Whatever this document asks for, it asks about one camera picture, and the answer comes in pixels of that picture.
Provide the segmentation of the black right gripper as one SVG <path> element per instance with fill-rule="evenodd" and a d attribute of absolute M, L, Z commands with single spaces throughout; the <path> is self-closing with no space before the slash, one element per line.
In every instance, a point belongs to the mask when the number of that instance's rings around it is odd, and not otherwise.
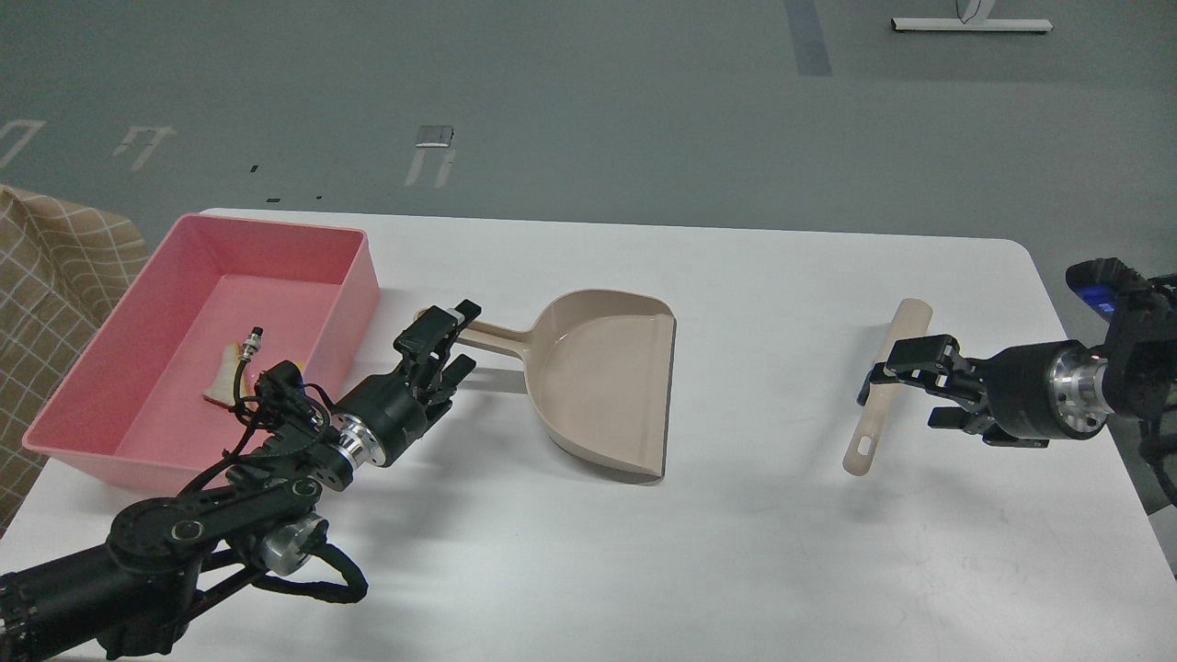
<path fill-rule="evenodd" d="M 1045 448 L 1053 439 L 1092 439 L 1104 430 L 1109 404 L 1102 380 L 1108 360 L 1080 342 L 1006 347 L 988 360 L 967 358 L 953 336 L 895 342 L 857 395 L 865 405 L 884 385 L 920 389 L 959 406 L 931 410 L 927 426 L 979 436 L 991 446 Z"/>

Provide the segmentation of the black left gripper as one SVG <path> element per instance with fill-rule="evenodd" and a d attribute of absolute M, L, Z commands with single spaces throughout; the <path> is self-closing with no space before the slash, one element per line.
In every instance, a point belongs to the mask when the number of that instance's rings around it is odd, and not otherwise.
<path fill-rule="evenodd" d="M 406 372 L 370 375 L 335 402 L 333 413 L 350 416 L 370 431 L 377 443 L 374 464 L 388 468 L 438 418 L 438 408 L 452 405 L 457 389 L 474 371 L 476 360 L 459 355 L 450 360 L 457 338 L 483 306 L 463 299 L 454 307 L 430 306 L 417 315 L 400 335 L 394 350 L 398 369 L 417 369 L 417 388 Z"/>

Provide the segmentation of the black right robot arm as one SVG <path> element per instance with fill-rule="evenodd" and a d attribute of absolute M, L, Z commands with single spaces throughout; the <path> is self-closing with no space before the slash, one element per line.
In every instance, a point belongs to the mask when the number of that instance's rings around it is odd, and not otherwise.
<path fill-rule="evenodd" d="M 863 413 L 845 470 L 867 474 L 887 408 L 906 385 L 944 399 L 929 415 L 931 428 L 977 435 L 989 446 L 1043 449 L 1055 439 L 1092 439 L 1113 418 L 1136 422 L 1142 461 L 1173 498 L 1165 466 L 1173 456 L 1173 274 L 1148 278 L 1119 259 L 1097 258 L 1072 265 L 1065 280 L 1108 324 L 1096 347 L 1068 339 L 967 358 L 953 336 L 927 335 L 924 302 L 902 302 L 857 395 Z"/>

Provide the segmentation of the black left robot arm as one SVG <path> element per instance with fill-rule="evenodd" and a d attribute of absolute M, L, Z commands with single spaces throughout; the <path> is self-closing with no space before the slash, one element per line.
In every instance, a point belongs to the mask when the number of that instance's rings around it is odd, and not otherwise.
<path fill-rule="evenodd" d="M 452 349 L 481 313 L 474 302 L 421 311 L 395 337 L 399 364 L 339 400 L 291 360 L 242 395 L 254 327 L 230 384 L 239 443 L 175 495 L 124 508 L 100 545 L 4 574 L 4 660 L 46 661 L 88 641 L 107 658 L 165 655 L 189 622 L 247 587 L 364 600 L 370 583 L 315 507 L 360 466 L 394 464 L 451 410 L 476 365 Z"/>

